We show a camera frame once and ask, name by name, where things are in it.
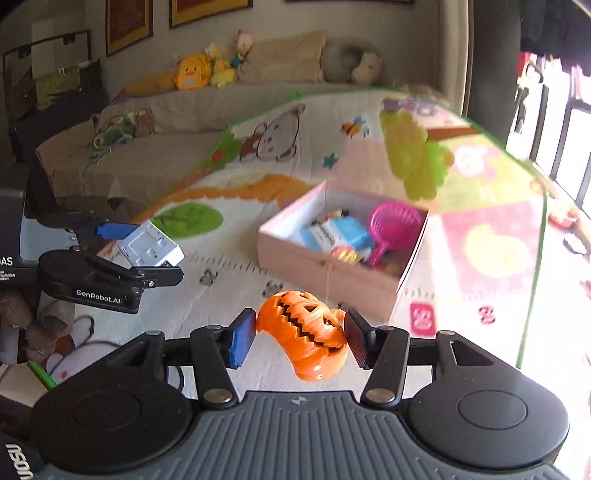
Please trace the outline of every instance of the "cartoon bear print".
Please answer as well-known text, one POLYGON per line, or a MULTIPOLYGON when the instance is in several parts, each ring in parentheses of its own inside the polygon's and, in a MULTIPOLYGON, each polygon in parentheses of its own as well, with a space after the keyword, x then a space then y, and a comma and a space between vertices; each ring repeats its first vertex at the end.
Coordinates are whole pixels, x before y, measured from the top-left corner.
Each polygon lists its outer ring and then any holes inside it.
POLYGON ((259 124, 254 133, 245 138, 240 150, 240 161, 275 160, 289 161, 296 156, 296 139, 300 130, 300 115, 303 104, 296 105, 288 112, 275 118, 270 124, 259 124))

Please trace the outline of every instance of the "blue toy package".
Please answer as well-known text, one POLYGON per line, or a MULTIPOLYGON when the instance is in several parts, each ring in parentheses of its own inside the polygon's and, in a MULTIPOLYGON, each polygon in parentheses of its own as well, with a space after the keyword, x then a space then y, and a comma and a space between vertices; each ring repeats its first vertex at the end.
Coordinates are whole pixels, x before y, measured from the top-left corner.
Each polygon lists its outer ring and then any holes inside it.
POLYGON ((365 225, 351 216, 331 218, 317 223, 302 230, 299 237, 305 247, 325 253, 331 253, 335 247, 364 250, 373 244, 365 225))

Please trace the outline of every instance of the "round black disc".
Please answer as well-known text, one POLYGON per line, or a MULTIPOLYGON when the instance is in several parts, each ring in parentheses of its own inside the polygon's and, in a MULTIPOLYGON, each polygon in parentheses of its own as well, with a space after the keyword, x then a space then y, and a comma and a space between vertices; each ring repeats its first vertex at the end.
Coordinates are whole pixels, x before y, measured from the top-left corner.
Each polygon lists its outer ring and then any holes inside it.
POLYGON ((31 438, 64 470, 117 473, 168 451, 190 421, 189 402, 170 385, 125 367, 95 367, 39 400, 31 438))
POLYGON ((569 431, 553 393, 510 367, 456 367, 410 401, 408 424, 433 452, 479 470, 551 458, 569 431))

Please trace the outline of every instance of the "wall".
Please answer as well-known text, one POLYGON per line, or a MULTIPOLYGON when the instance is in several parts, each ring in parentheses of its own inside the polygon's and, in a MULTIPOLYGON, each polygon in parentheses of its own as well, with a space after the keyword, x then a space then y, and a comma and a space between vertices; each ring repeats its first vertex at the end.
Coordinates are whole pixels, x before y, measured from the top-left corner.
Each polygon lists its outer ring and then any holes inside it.
POLYGON ((469 0, 441 0, 439 86, 452 109, 462 113, 470 48, 469 0))
POLYGON ((113 96, 138 77, 166 68, 171 53, 195 53, 214 41, 223 46, 239 28, 257 38, 324 30, 330 37, 373 42, 386 64, 386 79, 437 86, 439 81, 439 0, 415 5, 382 2, 301 2, 254 0, 254 9, 230 12, 175 29, 168 27, 168 0, 154 0, 154 36, 106 58, 105 0, 86 0, 86 28, 100 57, 103 78, 113 96))
MULTIPOLYGON (((33 41, 84 29, 85 9, 80 0, 50 0, 33 23, 33 41)), ((86 41, 79 37, 71 45, 43 43, 33 47, 33 78, 55 72, 87 59, 86 41)))

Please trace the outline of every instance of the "white power bank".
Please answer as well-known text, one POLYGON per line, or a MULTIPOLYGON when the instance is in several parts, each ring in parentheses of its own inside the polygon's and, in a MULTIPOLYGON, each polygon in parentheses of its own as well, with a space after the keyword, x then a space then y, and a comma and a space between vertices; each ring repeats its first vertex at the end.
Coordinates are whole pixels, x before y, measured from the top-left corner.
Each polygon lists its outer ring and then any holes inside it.
POLYGON ((149 220, 118 240, 117 247, 134 267, 159 267, 164 262, 176 267, 184 258, 181 248, 149 220))

